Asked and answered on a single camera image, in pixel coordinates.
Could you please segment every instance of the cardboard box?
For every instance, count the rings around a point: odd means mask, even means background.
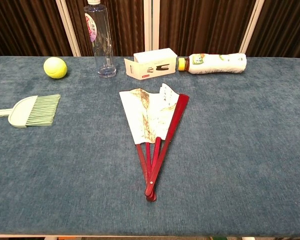
[[[177,55],[170,48],[133,54],[134,61],[124,59],[126,74],[138,80],[176,72]]]

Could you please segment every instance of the hand brush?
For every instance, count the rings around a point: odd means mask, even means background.
[[[29,96],[17,102],[11,109],[1,109],[0,117],[7,117],[16,128],[27,126],[51,126],[56,114],[60,94]]]

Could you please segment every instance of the tennis ball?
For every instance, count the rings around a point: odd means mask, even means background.
[[[67,65],[59,57],[49,57],[43,64],[44,72],[53,79],[61,79],[67,73]]]

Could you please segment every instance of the plastic bottle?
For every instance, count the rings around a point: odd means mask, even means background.
[[[107,7],[100,4],[100,0],[88,0],[88,4],[83,9],[98,75],[105,79],[111,78],[116,75],[117,70],[113,64],[114,52]]]
[[[247,58],[244,53],[228,55],[200,53],[178,59],[178,70],[188,71],[191,74],[242,73],[246,65]]]

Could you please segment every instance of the curtain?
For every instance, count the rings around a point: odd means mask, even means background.
[[[300,58],[300,0],[265,0],[246,54]]]
[[[0,0],[0,56],[72,56],[54,0]]]
[[[237,53],[255,0],[161,0],[159,48],[178,56]]]
[[[133,56],[145,50],[143,0],[102,0],[108,10],[113,53]],[[67,1],[74,33],[82,56],[93,56],[88,35],[84,6],[87,0]]]

